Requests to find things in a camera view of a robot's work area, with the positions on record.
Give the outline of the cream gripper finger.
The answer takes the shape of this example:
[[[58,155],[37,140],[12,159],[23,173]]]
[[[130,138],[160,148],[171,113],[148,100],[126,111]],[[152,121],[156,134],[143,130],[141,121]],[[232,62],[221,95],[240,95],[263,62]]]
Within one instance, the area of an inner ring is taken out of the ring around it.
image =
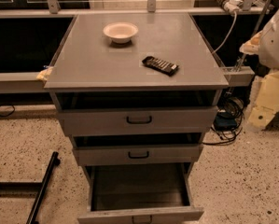
[[[258,95],[251,109],[247,124],[264,130],[279,112],[279,71],[269,73],[260,82]]]

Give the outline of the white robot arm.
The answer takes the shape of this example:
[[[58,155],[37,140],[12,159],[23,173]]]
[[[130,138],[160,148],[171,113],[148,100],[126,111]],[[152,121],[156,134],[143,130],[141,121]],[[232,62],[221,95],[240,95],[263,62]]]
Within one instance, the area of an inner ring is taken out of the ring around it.
[[[258,55],[259,63],[270,69],[259,85],[252,84],[247,119],[249,127],[264,130],[279,112],[279,9],[260,32],[240,46],[240,52]]]

